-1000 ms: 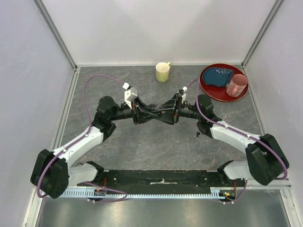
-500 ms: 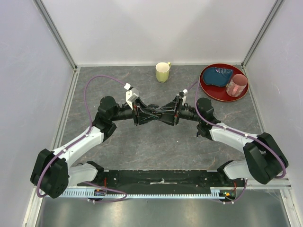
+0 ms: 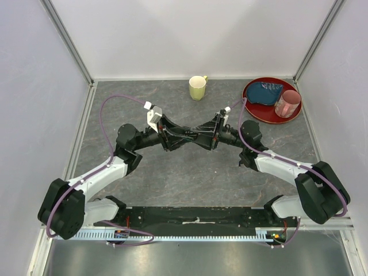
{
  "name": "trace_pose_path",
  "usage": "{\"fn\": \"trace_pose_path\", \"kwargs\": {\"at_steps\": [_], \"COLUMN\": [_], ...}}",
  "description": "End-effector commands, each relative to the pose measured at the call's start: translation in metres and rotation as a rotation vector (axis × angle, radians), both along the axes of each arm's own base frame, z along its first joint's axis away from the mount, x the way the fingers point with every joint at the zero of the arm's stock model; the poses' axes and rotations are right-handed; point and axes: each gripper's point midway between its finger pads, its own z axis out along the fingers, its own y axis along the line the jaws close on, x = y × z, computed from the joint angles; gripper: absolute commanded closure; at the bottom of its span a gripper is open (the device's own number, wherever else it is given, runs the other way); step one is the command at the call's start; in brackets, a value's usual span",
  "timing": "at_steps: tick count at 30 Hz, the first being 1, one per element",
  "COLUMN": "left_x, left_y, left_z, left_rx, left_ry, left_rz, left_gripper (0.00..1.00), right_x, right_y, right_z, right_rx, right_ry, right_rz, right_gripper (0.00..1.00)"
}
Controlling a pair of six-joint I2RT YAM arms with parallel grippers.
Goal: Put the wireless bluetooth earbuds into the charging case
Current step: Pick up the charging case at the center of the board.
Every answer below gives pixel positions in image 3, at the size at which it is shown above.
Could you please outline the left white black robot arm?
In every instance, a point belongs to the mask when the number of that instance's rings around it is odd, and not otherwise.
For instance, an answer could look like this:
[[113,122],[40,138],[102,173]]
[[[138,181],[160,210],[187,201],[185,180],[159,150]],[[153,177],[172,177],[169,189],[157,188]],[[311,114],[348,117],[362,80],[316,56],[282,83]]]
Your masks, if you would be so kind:
[[199,134],[191,128],[172,124],[164,116],[144,131],[139,131],[132,124],[122,125],[116,146],[111,148],[106,161],[79,177],[67,181],[58,178],[51,182],[37,215],[46,226],[47,236],[60,236],[67,240],[84,225],[100,221],[122,225],[126,212],[120,208],[120,201],[111,197],[90,202],[90,198],[138,167],[142,156],[136,150],[161,144],[172,151],[185,143],[197,141],[198,137]]

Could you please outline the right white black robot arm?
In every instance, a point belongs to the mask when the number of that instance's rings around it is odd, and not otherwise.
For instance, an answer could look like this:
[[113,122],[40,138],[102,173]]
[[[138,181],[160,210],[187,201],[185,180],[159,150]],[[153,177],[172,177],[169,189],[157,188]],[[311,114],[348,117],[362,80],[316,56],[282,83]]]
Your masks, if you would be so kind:
[[186,133],[207,150],[215,149],[218,143],[239,147],[242,149],[240,164],[296,187],[297,195],[280,195],[270,200],[270,208],[263,212],[269,226],[277,226],[292,216],[306,216],[317,224],[324,224],[347,212],[350,196],[328,163],[298,162],[276,154],[262,144],[262,133],[255,121],[245,120],[234,129],[226,123],[226,116],[218,113],[211,121],[192,127]]

